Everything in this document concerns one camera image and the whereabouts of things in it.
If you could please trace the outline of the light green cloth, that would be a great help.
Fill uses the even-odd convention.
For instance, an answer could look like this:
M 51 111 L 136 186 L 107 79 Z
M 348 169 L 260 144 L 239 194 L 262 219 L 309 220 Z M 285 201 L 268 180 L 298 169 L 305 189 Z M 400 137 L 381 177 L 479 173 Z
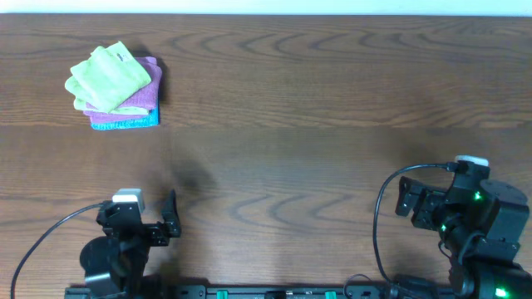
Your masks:
M 148 71 L 122 42 L 98 46 L 70 72 L 65 88 L 75 96 L 74 108 L 84 111 L 113 113 L 151 83 Z

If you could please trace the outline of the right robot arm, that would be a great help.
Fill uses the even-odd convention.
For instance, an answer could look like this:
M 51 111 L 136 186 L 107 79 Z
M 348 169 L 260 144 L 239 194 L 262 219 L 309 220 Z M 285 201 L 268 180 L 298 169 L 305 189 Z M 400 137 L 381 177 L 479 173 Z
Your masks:
M 487 159 L 458 155 L 439 188 L 401 177 L 396 213 L 435 231 L 450 252 L 449 281 L 457 298 L 529 298 L 531 275 L 515 262 L 530 216 L 519 189 L 490 178 Z

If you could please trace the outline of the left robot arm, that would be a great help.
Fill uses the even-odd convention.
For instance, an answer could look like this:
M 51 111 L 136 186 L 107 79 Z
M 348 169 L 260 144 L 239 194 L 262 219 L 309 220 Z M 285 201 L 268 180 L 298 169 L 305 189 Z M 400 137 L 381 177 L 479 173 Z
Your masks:
M 99 208 L 96 222 L 105 235 L 80 254 L 92 298 L 148 298 L 160 292 L 149 285 L 144 270 L 152 247 L 166 247 L 181 235 L 176 192 L 172 189 L 165 200 L 160 222 L 143 223 L 144 210 L 140 189 L 120 189 Z

